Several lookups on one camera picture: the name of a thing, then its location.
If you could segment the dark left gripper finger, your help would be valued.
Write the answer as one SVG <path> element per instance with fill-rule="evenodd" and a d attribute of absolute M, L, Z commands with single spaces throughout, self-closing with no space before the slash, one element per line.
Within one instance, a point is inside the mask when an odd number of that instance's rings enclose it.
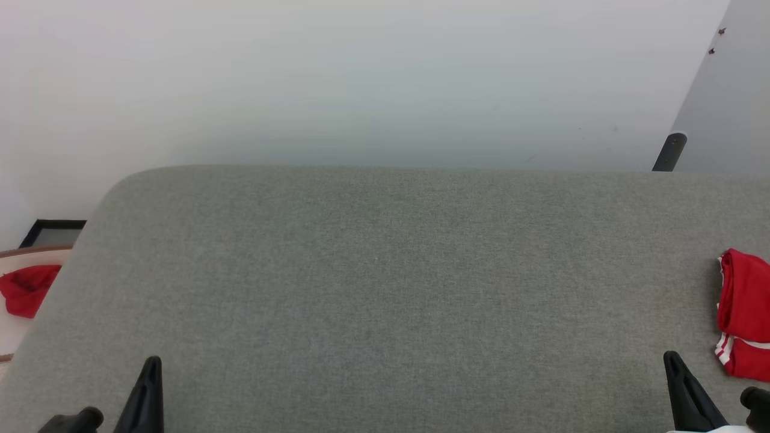
<path fill-rule="evenodd" d="M 163 432 L 164 403 L 162 361 L 151 356 L 144 362 L 140 375 L 116 422 L 115 432 Z"/>

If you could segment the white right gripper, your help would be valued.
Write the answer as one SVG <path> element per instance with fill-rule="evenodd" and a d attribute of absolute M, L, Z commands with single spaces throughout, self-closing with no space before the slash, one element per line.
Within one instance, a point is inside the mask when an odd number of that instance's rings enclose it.
<path fill-rule="evenodd" d="M 679 353 L 666 351 L 663 362 L 676 428 L 667 433 L 754 433 L 748 426 L 728 425 Z"/>

